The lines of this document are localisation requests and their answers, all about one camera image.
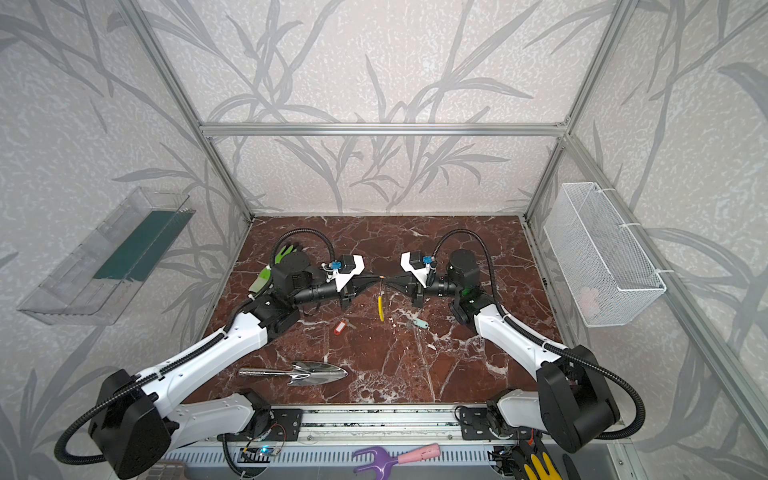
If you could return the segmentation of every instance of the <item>black mounting bracket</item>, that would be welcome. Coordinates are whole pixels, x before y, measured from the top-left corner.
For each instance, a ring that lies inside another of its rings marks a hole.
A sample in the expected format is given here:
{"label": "black mounting bracket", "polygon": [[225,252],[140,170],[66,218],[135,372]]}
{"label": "black mounting bracket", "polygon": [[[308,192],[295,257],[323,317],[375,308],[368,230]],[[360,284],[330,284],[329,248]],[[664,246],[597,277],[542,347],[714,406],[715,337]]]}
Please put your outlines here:
{"label": "black mounting bracket", "polygon": [[[270,430],[269,435],[264,437],[262,442],[283,442],[283,429],[285,429],[285,442],[295,442],[299,439],[299,430],[301,430],[301,415],[303,413],[302,409],[272,409],[271,410],[272,415],[274,416],[274,419],[270,420],[270,426],[272,426],[272,429]],[[241,432],[238,434],[229,434],[227,436],[228,442],[247,442],[248,437],[244,435],[244,433],[249,432]],[[222,440],[223,435],[218,435],[217,440],[219,442]]]}
{"label": "black mounting bracket", "polygon": [[[456,409],[458,425],[462,428],[462,440],[499,440],[492,433],[492,424],[488,420],[488,408],[465,407]],[[531,430],[528,427],[512,427],[508,440],[517,442],[531,438]]]}

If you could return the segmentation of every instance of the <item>purple garden fork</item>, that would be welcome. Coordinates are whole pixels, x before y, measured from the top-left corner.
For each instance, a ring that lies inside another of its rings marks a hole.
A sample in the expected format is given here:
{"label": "purple garden fork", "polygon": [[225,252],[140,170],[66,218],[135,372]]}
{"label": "purple garden fork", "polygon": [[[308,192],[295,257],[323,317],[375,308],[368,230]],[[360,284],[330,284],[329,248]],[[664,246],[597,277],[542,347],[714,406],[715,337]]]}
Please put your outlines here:
{"label": "purple garden fork", "polygon": [[389,456],[389,453],[382,447],[368,447],[367,449],[358,450],[352,454],[355,458],[357,455],[365,455],[366,453],[373,454],[373,462],[368,465],[362,465],[355,468],[355,473],[366,472],[368,470],[374,470],[376,472],[376,480],[386,480],[389,477],[389,472],[394,465],[401,465],[403,463],[418,462],[419,460],[427,460],[429,458],[435,458],[440,456],[440,445],[433,443],[426,447],[421,447],[413,452],[403,453],[396,457]]}

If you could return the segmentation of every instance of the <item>wallpaper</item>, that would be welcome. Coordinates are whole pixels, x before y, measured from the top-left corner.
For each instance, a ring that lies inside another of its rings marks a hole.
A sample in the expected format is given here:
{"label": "wallpaper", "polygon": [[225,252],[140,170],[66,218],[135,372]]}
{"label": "wallpaper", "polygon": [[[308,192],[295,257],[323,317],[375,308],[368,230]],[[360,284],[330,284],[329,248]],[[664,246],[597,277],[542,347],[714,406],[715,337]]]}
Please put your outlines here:
{"label": "wallpaper", "polygon": [[217,148],[265,214],[519,214],[550,137],[226,137]]}
{"label": "wallpaper", "polygon": [[[247,230],[111,2],[0,4],[0,476],[106,478],[58,464],[61,431],[101,380],[189,345]],[[113,326],[48,326],[16,310],[135,187],[196,213]],[[94,453],[87,435],[71,450]]]}
{"label": "wallpaper", "polygon": [[638,11],[577,133],[768,394],[768,2]]}
{"label": "wallpaper", "polygon": [[[688,340],[664,297],[626,326],[587,329],[544,233],[559,186],[586,181],[566,154],[537,205],[531,228],[561,304],[564,338],[591,349],[598,362],[627,380],[644,400],[646,422],[632,436],[651,480],[768,478],[768,459]],[[622,419],[634,415],[631,399],[611,385]]]}
{"label": "wallpaper", "polygon": [[614,0],[141,0],[206,122],[562,121]]}

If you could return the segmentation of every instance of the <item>robotic arm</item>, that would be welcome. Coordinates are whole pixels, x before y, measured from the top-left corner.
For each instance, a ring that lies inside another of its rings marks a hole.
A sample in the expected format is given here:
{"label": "robotic arm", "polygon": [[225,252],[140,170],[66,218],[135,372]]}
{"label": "robotic arm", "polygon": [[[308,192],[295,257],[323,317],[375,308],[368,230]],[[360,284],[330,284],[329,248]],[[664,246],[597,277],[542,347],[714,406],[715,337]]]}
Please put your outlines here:
{"label": "robotic arm", "polygon": [[[278,239],[273,250],[295,233],[323,238],[332,261],[314,267],[306,253],[298,251],[280,263],[271,262],[271,282],[240,306],[225,326],[136,375],[119,370],[107,377],[96,406],[56,443],[56,459],[69,465],[106,460],[118,478],[132,478],[169,449],[221,433],[265,432],[270,408],[255,392],[188,405],[182,402],[230,364],[285,333],[299,319],[299,305],[338,299],[345,309],[355,296],[380,280],[362,274],[365,265],[360,255],[342,255],[337,260],[330,241],[317,230],[292,230]],[[88,434],[102,455],[70,454],[68,440],[89,420]]]}
{"label": "robotic arm", "polygon": [[[437,273],[439,248],[455,233],[470,234],[481,244],[488,262],[490,294],[481,287],[480,268],[469,250],[453,251],[446,271]],[[600,367],[592,352],[584,346],[568,349],[504,309],[496,293],[492,259],[476,233],[453,230],[438,242],[433,255],[406,252],[400,265],[406,273],[388,279],[388,284],[410,296],[413,306],[423,306],[424,296],[452,298],[450,309],[459,323],[502,348],[537,380],[538,392],[506,390],[487,401],[487,424],[494,435],[509,438],[516,427],[526,426],[548,432],[565,451],[573,453],[592,439],[621,439],[643,425],[645,409],[640,396],[623,379]],[[625,389],[637,408],[635,420],[616,432],[605,432],[620,418],[606,379]]]}

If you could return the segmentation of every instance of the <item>silver trowel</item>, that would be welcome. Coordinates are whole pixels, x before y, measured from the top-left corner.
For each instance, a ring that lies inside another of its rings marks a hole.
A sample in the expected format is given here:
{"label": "silver trowel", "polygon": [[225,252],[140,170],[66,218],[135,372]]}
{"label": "silver trowel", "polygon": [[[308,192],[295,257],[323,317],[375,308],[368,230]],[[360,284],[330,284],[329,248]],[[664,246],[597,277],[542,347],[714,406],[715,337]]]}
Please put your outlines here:
{"label": "silver trowel", "polygon": [[290,386],[312,386],[341,380],[346,376],[346,370],[323,362],[291,362],[293,370],[275,369],[240,369],[239,376],[256,377],[290,377]]}

